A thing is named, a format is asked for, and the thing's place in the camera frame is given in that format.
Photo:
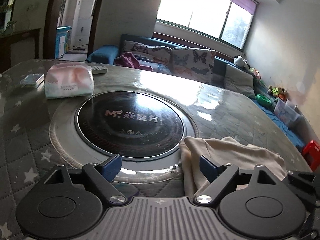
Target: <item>green bowl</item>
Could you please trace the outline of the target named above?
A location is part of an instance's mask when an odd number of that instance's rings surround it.
[[[258,101],[258,103],[261,105],[261,106],[264,106],[264,107],[269,107],[272,105],[272,102],[266,98],[265,96],[261,95],[261,94],[258,94],[256,96],[256,99]]]

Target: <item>gray cushion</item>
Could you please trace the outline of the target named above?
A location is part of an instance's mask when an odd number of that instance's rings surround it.
[[[227,64],[226,76],[224,77],[225,89],[238,92],[251,99],[256,99],[253,91],[253,76]]]

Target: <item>plastic storage box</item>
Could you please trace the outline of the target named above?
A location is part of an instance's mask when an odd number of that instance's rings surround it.
[[[295,112],[290,106],[286,105],[282,100],[278,100],[273,113],[288,127],[293,128],[301,115]]]

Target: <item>pink cloth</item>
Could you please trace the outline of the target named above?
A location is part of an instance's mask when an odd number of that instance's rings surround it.
[[[134,57],[132,52],[123,53],[120,57],[115,58],[113,64],[122,67],[153,71],[153,68],[150,66],[140,65],[139,61]]]

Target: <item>small box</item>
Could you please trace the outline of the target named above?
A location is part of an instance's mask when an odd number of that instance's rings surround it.
[[[20,81],[20,85],[38,87],[44,81],[44,74],[29,74]]]

